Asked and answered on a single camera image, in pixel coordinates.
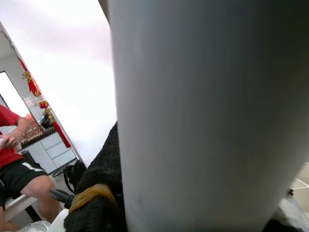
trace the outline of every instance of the hand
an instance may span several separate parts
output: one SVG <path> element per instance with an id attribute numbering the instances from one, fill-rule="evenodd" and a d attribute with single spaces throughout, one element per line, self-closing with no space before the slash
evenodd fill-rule
<path id="1" fill-rule="evenodd" d="M 3 140 L 0 142 L 0 148 L 4 147 L 16 147 L 23 138 L 23 132 L 14 130 L 8 134 L 1 134 L 0 138 Z"/>

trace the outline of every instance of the person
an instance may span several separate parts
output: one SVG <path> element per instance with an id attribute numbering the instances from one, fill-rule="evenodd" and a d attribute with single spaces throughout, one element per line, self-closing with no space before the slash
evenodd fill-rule
<path id="1" fill-rule="evenodd" d="M 0 232 L 18 230 L 4 219 L 8 197 L 16 198 L 20 194 L 35 197 L 38 199 L 40 214 L 50 223 L 60 210 L 59 202 L 49 195 L 54 183 L 46 171 L 39 164 L 30 163 L 15 152 L 15 146 L 30 129 L 30 121 L 0 105 L 0 127 L 12 125 L 17 127 L 11 133 L 0 132 Z"/>

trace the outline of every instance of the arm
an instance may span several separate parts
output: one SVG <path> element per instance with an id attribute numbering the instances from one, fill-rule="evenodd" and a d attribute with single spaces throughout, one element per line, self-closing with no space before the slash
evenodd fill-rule
<path id="1" fill-rule="evenodd" d="M 24 117 L 18 117 L 14 125 L 17 126 L 17 128 L 11 133 L 0 135 L 0 138 L 3 138 L 0 142 L 0 147 L 17 146 L 22 140 L 24 133 L 30 129 L 31 122 Z"/>

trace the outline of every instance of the bracelet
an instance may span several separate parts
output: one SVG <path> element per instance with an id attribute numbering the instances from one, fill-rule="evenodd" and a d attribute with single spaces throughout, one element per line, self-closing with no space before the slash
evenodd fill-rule
<path id="1" fill-rule="evenodd" d="M 25 133 L 24 133 L 21 129 L 15 128 L 14 130 L 22 132 L 22 133 L 23 133 L 23 136 L 25 136 Z"/>

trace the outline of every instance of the black bag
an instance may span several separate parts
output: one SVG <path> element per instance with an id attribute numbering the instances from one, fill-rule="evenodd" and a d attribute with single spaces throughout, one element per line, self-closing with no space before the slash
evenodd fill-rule
<path id="1" fill-rule="evenodd" d="M 73 194 L 75 194 L 74 190 L 86 169 L 86 166 L 80 160 L 77 160 L 74 165 L 69 165 L 63 169 L 64 182 Z"/>

